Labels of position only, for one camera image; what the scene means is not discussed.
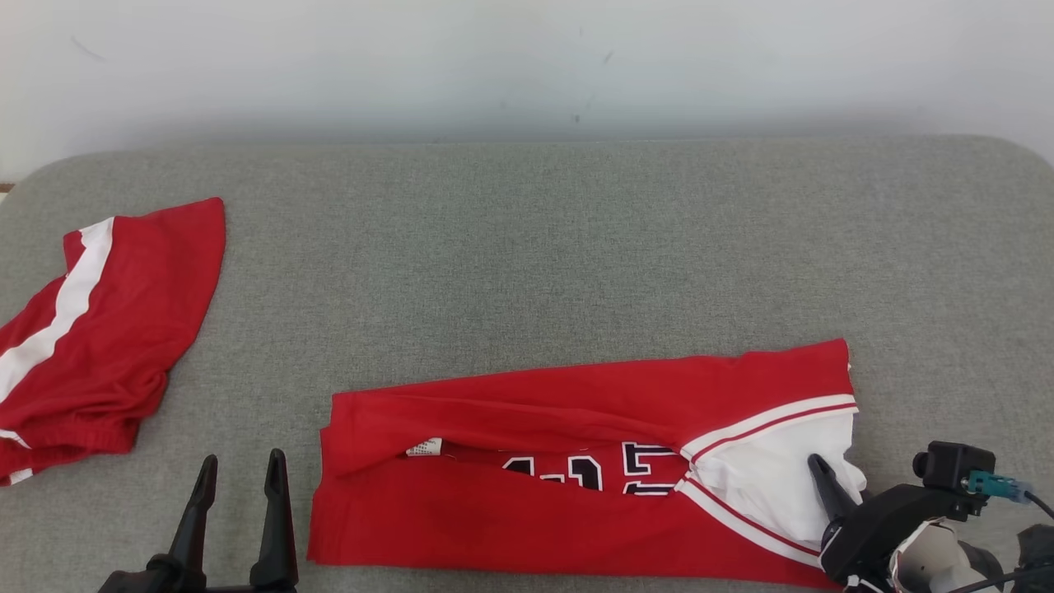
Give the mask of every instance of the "blue connector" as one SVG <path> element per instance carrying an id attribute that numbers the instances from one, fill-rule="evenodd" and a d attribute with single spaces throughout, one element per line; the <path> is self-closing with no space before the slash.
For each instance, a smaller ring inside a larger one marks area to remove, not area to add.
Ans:
<path id="1" fill-rule="evenodd" d="M 1019 482 L 1014 478 L 1007 478 L 1003 476 L 996 476 L 995 474 L 990 474 L 988 472 L 970 472 L 970 478 L 968 479 L 967 491 L 970 494 L 983 494 L 987 496 L 996 496 L 999 498 L 1006 498 L 1007 500 L 1013 500 L 1014 502 L 1019 502 L 1021 505 L 1028 505 L 1032 502 L 1024 497 L 1024 493 L 1032 490 L 1032 485 L 1028 482 Z"/>

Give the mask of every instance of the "white stripe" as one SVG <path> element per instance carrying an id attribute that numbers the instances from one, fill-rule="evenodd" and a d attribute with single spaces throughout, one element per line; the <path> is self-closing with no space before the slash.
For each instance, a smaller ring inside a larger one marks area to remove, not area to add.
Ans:
<path id="1" fill-rule="evenodd" d="M 14 433 L 12 431 L 0 430 L 0 439 L 11 439 L 17 442 L 18 444 L 24 447 L 25 449 L 30 449 L 30 446 L 25 444 L 25 441 L 22 440 L 22 437 L 18 436 L 18 433 Z"/>
<path id="2" fill-rule="evenodd" d="M 33 475 L 33 470 L 19 470 L 18 472 L 14 472 L 9 476 L 7 476 L 7 478 L 11 479 L 9 486 L 15 486 L 32 475 Z"/>
<path id="3" fill-rule="evenodd" d="M 857 414 L 859 412 L 860 412 L 860 409 L 858 409 L 856 407 L 853 407 L 853 408 L 840 408 L 838 410 L 825 410 L 823 412 L 814 412 L 813 414 L 803 414 L 803 415 L 798 416 L 796 418 L 793 418 L 790 420 L 784 420 L 783 422 L 777 421 L 777 422 L 774 422 L 770 427 L 766 427 L 766 428 L 764 428 L 764 429 L 762 429 L 762 430 L 760 430 L 760 431 L 758 431 L 756 433 L 750 433 L 750 436 L 748 436 L 748 437 L 731 438 L 731 439 L 729 439 L 729 440 L 727 440 L 727 441 L 725 441 L 725 442 L 723 442 L 723 443 L 721 443 L 721 444 L 719 444 L 719 446 L 710 449 L 704 455 L 700 456 L 699 459 L 696 460 L 696 463 L 702 461 L 704 458 L 708 458 L 708 457 L 710 457 L 713 455 L 717 455 L 717 454 L 721 453 L 722 451 L 724 451 L 724 450 L 726 450 L 726 449 L 728 449 L 730 447 L 736 447 L 737 444 L 742 444 L 742 443 L 745 443 L 745 442 L 749 442 L 749 441 L 752 441 L 752 440 L 754 440 L 756 438 L 763 437 L 763 436 L 765 436 L 765 435 L 767 435 L 769 433 L 775 433 L 776 431 L 780 431 L 780 430 L 786 429 L 787 427 L 794 427 L 795 424 L 798 424 L 800 422 L 807 422 L 807 421 L 813 421 L 813 420 L 819 420 L 821 418 L 829 418 L 832 416 L 842 416 L 842 415 L 845 415 L 845 414 Z"/>
<path id="4" fill-rule="evenodd" d="M 113 218 L 81 229 L 80 241 L 84 244 L 84 252 L 59 286 L 55 319 L 47 328 L 0 355 L 0 403 L 34 368 L 55 354 L 55 343 L 70 332 L 78 318 L 87 313 L 87 298 L 99 283 L 102 268 L 110 256 L 113 230 Z"/>
<path id="5" fill-rule="evenodd" d="M 725 427 L 724 429 L 719 429 L 706 433 L 705 435 L 694 439 L 681 449 L 681 455 L 687 459 L 691 459 L 699 452 L 705 450 L 706 448 L 713 446 L 718 441 L 723 441 L 725 439 L 731 439 L 738 437 L 744 433 L 749 433 L 755 431 L 760 427 L 764 427 L 769 422 L 775 422 L 781 418 L 787 416 L 794 416 L 795 414 L 801 414 L 803 412 L 808 412 L 811 410 L 820 410 L 823 408 L 829 408 L 833 406 L 843 406 L 856 403 L 856 399 L 851 395 L 838 395 L 838 396 L 821 396 L 819 398 L 811 398 L 807 400 L 799 400 L 788 404 L 781 406 L 779 408 L 774 408 L 772 410 L 762 412 L 756 416 L 752 416 L 746 420 L 737 422 L 730 427 Z M 856 408 L 832 411 L 834 414 L 847 414 L 858 412 Z M 808 419 L 815 419 L 817 416 L 808 416 Z"/>
<path id="6" fill-rule="evenodd" d="M 678 492 L 683 493 L 685 496 L 691 499 L 692 502 L 702 507 L 703 511 L 706 511 L 711 517 L 721 522 L 724 527 L 730 529 L 731 531 L 738 533 L 740 536 L 757 543 L 758 546 L 768 550 L 774 554 L 779 554 L 784 558 L 790 558 L 792 560 L 799 561 L 803 565 L 808 565 L 811 567 L 819 567 L 819 559 L 807 552 L 803 552 L 794 546 L 788 545 L 785 541 L 777 539 L 767 533 L 759 530 L 757 527 L 744 521 L 737 515 L 729 513 L 727 509 L 718 505 L 709 496 L 706 496 L 699 487 L 689 480 L 681 480 L 674 489 Z"/>

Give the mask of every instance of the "jersey number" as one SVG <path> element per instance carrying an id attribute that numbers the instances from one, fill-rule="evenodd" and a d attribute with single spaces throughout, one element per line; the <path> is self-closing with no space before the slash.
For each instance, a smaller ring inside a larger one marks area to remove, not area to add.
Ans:
<path id="1" fill-rule="evenodd" d="M 645 461 L 650 456 L 677 455 L 677 452 L 659 446 L 642 446 L 635 442 L 622 443 L 623 473 L 626 476 L 649 476 L 651 464 Z M 502 468 L 528 476 L 534 475 L 533 457 L 513 457 Z M 588 455 L 574 455 L 567 458 L 567 474 L 545 474 L 539 476 L 543 480 L 565 482 L 567 477 L 579 481 L 579 486 L 589 490 L 604 490 L 604 476 L 600 463 Z M 640 480 L 627 482 L 623 494 L 637 496 L 665 496 L 674 490 L 674 485 L 645 485 Z"/>
<path id="2" fill-rule="evenodd" d="M 527 474 L 528 476 L 534 475 L 534 458 L 533 457 L 513 457 L 505 462 L 502 468 L 506 470 L 511 470 L 513 472 L 519 472 L 521 474 Z M 589 490 L 604 490 L 604 477 L 600 469 L 600 463 L 596 459 L 588 455 L 575 455 L 567 458 L 567 474 L 545 474 L 544 476 L 539 476 L 543 480 L 549 480 L 552 482 L 564 482 L 566 477 L 570 476 L 579 481 L 579 486 L 582 488 L 587 488 Z"/>

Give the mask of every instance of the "white wall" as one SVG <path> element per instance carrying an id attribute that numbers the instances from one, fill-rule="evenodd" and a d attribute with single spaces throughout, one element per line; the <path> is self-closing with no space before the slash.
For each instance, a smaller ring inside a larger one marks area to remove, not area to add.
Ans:
<path id="1" fill-rule="evenodd" d="M 1054 160 L 1050 0 L 2 0 L 0 180 L 156 142 L 970 132 Z"/>

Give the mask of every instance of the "red trim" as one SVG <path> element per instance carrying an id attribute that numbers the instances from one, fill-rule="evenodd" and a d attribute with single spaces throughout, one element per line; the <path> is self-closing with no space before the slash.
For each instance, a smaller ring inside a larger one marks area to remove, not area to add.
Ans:
<path id="1" fill-rule="evenodd" d="M 786 543 L 787 546 L 789 546 L 792 548 L 795 548 L 797 550 L 801 550 L 802 552 L 805 552 L 806 554 L 808 554 L 811 556 L 816 556 L 816 557 L 820 556 L 820 553 L 817 552 L 816 550 L 813 550 L 812 548 L 805 548 L 801 543 L 798 543 L 797 541 L 794 541 L 793 539 L 787 539 L 787 538 L 783 537 L 782 535 L 780 535 L 778 533 L 773 533 L 772 531 L 769 531 L 764 526 L 759 526 L 758 523 L 752 521 L 747 517 L 744 517 L 743 515 L 739 514 L 739 512 L 737 512 L 735 509 L 733 509 L 731 507 L 728 507 L 727 505 L 725 505 L 725 502 L 723 500 L 721 500 L 720 498 L 714 496 L 714 494 L 709 490 L 707 490 L 706 487 L 704 487 L 703 485 L 699 483 L 699 481 L 697 481 L 695 478 L 690 478 L 689 477 L 688 481 L 691 482 L 692 486 L 695 486 L 696 488 L 698 488 L 700 492 L 702 492 L 703 494 L 705 494 L 706 496 L 708 496 L 710 500 L 713 500 L 714 502 L 717 502 L 718 505 L 720 505 L 725 511 L 728 511 L 733 515 L 736 515 L 743 522 L 749 523 L 755 529 L 757 529 L 760 532 L 765 533 L 765 535 L 772 537 L 773 539 L 778 539 L 778 540 L 782 541 L 783 543 Z"/>
<path id="2" fill-rule="evenodd" d="M 856 408 L 856 407 L 857 407 L 856 402 L 840 403 L 840 404 L 837 404 L 837 406 L 828 406 L 826 408 L 817 408 L 817 409 L 814 409 L 814 410 L 806 410 L 804 412 L 799 412 L 797 414 L 792 414 L 790 416 L 784 416 L 782 418 L 777 418 L 776 420 L 773 420 L 770 422 L 766 422 L 766 423 L 762 424 L 761 427 L 756 427 L 754 429 L 750 429 L 749 431 L 747 431 L 745 433 L 742 433 L 742 434 L 739 434 L 739 435 L 736 435 L 735 437 L 726 437 L 724 439 L 721 439 L 719 441 L 715 441 L 715 442 L 710 443 L 706 449 L 704 449 L 704 450 L 700 451 L 699 453 L 697 453 L 696 455 L 691 456 L 691 462 L 695 463 L 696 460 L 698 460 L 700 457 L 702 457 L 704 454 L 706 454 L 706 452 L 713 450 L 714 448 L 716 448 L 718 446 L 724 444 L 724 443 L 726 443 L 728 441 L 736 441 L 736 440 L 742 439 L 744 437 L 749 437 L 750 435 L 753 435 L 755 433 L 758 433 L 760 431 L 764 431 L 765 429 L 768 429 L 770 427 L 775 427 L 777 424 L 782 424 L 783 422 L 786 422 L 788 420 L 795 420 L 797 418 L 801 418 L 803 416 L 811 416 L 813 414 L 820 414 L 821 412 L 832 412 L 832 411 L 835 411 L 835 410 L 846 410 L 846 409 Z"/>

